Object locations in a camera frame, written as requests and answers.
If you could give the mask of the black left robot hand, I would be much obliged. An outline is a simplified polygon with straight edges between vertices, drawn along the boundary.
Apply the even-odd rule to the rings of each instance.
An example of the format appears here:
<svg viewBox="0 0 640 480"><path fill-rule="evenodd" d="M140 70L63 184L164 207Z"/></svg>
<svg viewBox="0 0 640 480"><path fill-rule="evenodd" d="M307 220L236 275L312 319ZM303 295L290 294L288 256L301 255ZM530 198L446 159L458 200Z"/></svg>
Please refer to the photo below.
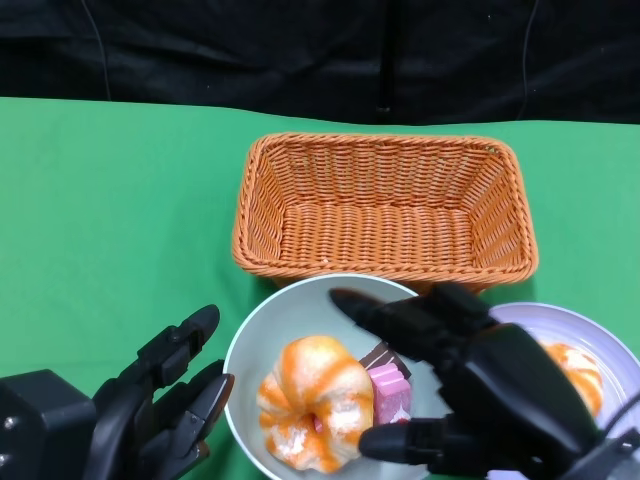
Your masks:
<svg viewBox="0 0 640 480"><path fill-rule="evenodd" d="M234 377L216 360L190 381L181 378L219 320L218 308L207 305L165 328L99 388L85 478L180 479L209 456L206 439Z"/></svg>

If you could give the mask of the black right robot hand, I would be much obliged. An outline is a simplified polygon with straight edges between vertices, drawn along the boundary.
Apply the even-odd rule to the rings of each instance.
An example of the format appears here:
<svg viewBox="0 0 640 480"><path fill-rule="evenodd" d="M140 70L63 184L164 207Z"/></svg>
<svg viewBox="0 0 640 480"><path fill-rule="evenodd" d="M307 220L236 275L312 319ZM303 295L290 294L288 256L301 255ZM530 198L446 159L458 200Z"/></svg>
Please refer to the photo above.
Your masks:
<svg viewBox="0 0 640 480"><path fill-rule="evenodd" d="M364 457L439 475L512 470L558 479L597 444L591 413L545 349L520 326L494 319L465 287L442 283L391 303L345 288L329 297L393 351L428 363L450 409L368 429L358 444Z"/></svg>

